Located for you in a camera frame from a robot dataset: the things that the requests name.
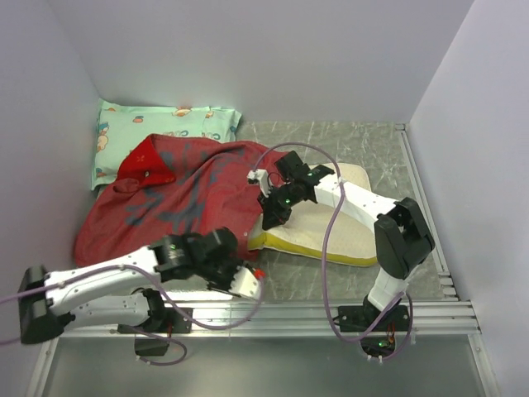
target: white wall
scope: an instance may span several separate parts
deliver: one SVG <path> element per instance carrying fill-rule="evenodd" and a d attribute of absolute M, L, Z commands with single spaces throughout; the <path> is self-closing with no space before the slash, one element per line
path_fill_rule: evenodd
<path fill-rule="evenodd" d="M 456 286 L 506 396 L 529 395 L 529 2 L 476 0 L 411 142 Z"/>
<path fill-rule="evenodd" d="M 48 4 L 0 4 L 0 296 L 25 268 L 70 264 L 90 198 L 98 96 Z M 19 333 L 16 304 L 0 308 L 0 338 Z M 21 395 L 39 347 L 0 347 L 0 395 Z"/>
<path fill-rule="evenodd" d="M 408 122 L 472 0 L 49 0 L 106 99 Z"/>

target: pillow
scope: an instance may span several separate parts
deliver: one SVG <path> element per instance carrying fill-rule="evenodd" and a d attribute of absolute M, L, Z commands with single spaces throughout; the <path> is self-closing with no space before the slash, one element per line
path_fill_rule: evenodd
<path fill-rule="evenodd" d="M 236 139 L 241 114 L 225 108 L 131 107 L 100 101 L 92 190 L 111 184 L 120 164 L 150 134 Z"/>
<path fill-rule="evenodd" d="M 325 164 L 334 169 L 332 164 Z M 359 165 L 338 163 L 342 177 L 361 188 L 371 190 L 369 178 Z M 326 227 L 334 208 L 302 201 L 292 208 L 292 215 L 282 226 L 263 231 L 262 216 L 250 233 L 249 250 L 271 250 L 322 257 L 322 243 Z M 373 233 L 357 220 L 339 213 L 327 246 L 327 260 L 353 266 L 371 266 L 377 263 Z"/>

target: gray floor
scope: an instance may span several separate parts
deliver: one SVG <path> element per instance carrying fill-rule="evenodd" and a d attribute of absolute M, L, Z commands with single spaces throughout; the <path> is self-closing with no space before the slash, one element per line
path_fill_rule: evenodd
<path fill-rule="evenodd" d="M 361 165 L 368 173 L 371 189 L 387 197 L 414 198 L 398 134 L 391 123 L 353 122 L 244 122 L 237 132 L 240 141 L 266 146 L 299 141 L 319 146 L 340 162 Z M 308 164 L 327 162 L 305 148 L 296 149 Z M 322 298 L 321 262 L 317 259 L 265 250 L 257 266 L 264 270 L 266 298 L 308 300 Z M 379 271 L 377 265 L 358 268 L 330 263 L 327 267 L 331 299 L 362 299 Z M 171 290 L 201 289 L 201 280 L 168 283 Z M 408 290 L 416 299 L 443 298 L 434 261 L 429 257 L 415 273 Z"/>
<path fill-rule="evenodd" d="M 134 360 L 131 338 L 61 338 L 48 397 L 479 397 L 484 390 L 469 339 L 417 337 L 383 365 L 336 338 L 189 337 L 177 366 Z M 179 349 L 168 357 L 176 359 Z"/>

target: yellow cushion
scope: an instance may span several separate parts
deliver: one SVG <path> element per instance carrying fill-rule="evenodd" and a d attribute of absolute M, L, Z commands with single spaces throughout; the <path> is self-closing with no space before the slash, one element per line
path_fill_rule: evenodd
<path fill-rule="evenodd" d="M 365 170 L 358 165 L 339 163 L 342 177 L 371 190 Z M 288 222 L 263 231 L 257 220 L 248 242 L 250 250 L 269 248 L 313 258 L 322 257 L 322 243 L 333 208 L 310 201 L 293 207 Z M 340 213 L 332 228 L 327 259 L 343 265 L 370 266 L 377 262 L 373 233 L 360 222 Z"/>

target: green pillowcase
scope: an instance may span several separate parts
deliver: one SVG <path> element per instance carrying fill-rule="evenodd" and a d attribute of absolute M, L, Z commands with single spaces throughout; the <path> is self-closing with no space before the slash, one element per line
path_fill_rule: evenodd
<path fill-rule="evenodd" d="M 116 180 L 122 161 L 150 134 L 231 142 L 240 119 L 234 109 L 131 107 L 102 100 L 92 189 Z"/>

